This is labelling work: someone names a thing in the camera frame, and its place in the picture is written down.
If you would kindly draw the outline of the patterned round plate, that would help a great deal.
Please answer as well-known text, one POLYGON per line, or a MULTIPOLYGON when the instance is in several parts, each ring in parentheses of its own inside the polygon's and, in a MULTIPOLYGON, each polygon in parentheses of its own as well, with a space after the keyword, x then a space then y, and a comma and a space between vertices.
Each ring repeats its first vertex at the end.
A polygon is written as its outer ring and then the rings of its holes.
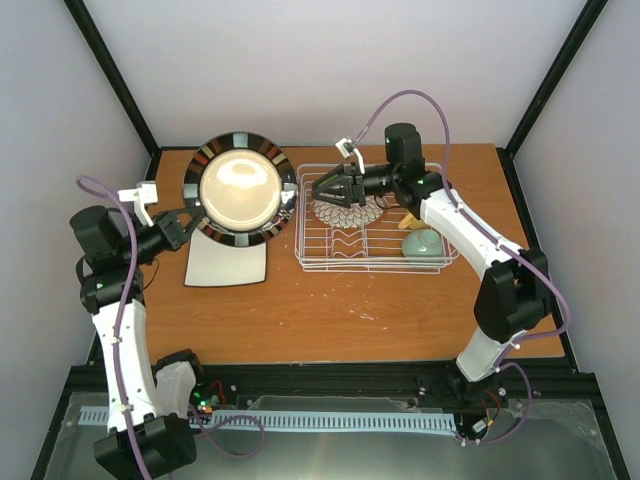
POLYGON ((312 207, 319 221, 340 229, 363 228, 377 221, 383 214, 383 209, 372 197, 367 198, 364 206, 354 204, 351 207, 342 207, 314 200, 312 207))

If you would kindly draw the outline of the white square plate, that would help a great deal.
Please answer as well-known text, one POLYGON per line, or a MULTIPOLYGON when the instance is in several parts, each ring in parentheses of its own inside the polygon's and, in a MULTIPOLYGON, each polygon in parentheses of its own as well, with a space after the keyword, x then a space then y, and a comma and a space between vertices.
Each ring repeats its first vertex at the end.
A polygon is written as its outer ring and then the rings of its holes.
POLYGON ((184 285, 211 288, 261 283, 266 279, 266 267, 265 244, 231 247, 196 230, 189 244, 184 285))

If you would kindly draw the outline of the white wire dish rack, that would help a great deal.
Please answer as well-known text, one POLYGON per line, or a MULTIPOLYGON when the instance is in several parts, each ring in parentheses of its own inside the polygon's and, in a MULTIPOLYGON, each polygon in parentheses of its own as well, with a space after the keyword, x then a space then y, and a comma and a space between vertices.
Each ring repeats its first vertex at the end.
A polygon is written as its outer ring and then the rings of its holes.
POLYGON ((406 211, 396 207, 391 194, 372 197, 383 209, 383 214, 363 228, 340 229, 319 221, 312 207, 312 184, 332 168, 331 164, 317 163, 297 168, 299 207, 295 254, 304 271, 438 274, 458 258, 457 250, 439 232, 444 246, 442 257, 406 258, 401 246, 411 232, 397 228, 406 211))

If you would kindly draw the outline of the yellow ceramic mug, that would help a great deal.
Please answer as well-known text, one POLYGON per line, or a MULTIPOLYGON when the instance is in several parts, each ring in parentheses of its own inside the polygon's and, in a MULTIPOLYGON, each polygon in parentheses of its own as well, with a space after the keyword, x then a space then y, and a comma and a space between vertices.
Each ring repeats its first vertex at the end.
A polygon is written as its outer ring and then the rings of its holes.
POLYGON ((402 231, 419 231, 429 229, 430 225, 423 220, 417 219, 413 214, 407 213, 398 223, 397 228, 402 231))

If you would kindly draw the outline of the dark brown round plate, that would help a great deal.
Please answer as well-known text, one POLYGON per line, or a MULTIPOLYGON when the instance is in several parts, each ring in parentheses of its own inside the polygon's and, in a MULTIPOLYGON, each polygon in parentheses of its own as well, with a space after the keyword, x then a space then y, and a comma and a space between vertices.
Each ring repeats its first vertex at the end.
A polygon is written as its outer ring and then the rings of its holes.
POLYGON ((233 248, 263 245, 290 223, 297 175, 285 151, 252 132, 229 132, 201 145, 183 177, 182 197, 205 238, 233 248))

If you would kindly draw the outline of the light green ceramic bowl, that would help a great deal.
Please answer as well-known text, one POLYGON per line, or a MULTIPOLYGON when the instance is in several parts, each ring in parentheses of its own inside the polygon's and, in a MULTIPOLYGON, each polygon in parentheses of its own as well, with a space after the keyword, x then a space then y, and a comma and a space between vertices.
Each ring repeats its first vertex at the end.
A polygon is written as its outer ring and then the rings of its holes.
POLYGON ((402 242, 402 254, 409 259, 424 260, 444 255, 441 235, 430 228, 409 233, 402 242))

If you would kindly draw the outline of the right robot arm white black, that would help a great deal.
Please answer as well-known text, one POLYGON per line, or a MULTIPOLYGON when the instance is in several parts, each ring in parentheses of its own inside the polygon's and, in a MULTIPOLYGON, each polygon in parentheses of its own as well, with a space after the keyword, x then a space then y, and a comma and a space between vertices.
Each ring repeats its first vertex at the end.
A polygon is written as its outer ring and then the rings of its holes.
POLYGON ((381 165, 366 165, 348 138, 336 147, 346 161, 313 183, 313 199, 350 208, 391 194, 444 237, 480 279, 473 309, 477 327, 456 367, 468 382, 494 374, 507 352, 550 312, 546 256, 500 235, 463 202, 442 170, 429 169, 414 125, 386 128, 381 165))

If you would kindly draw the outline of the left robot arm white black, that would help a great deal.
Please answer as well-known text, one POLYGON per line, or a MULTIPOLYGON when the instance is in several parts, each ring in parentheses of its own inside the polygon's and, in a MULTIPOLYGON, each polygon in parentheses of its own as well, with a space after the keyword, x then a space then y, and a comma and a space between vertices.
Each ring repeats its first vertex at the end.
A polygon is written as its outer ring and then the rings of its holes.
POLYGON ((104 206, 87 207, 70 220, 83 250, 80 300, 100 341, 109 403, 107 435, 95 442, 98 464, 116 479, 157 479, 193 463, 190 403, 201 400, 208 378, 197 355, 180 350, 151 363, 146 346, 142 266, 178 251, 195 224, 181 210, 157 214, 151 225, 129 221, 123 235, 104 206))

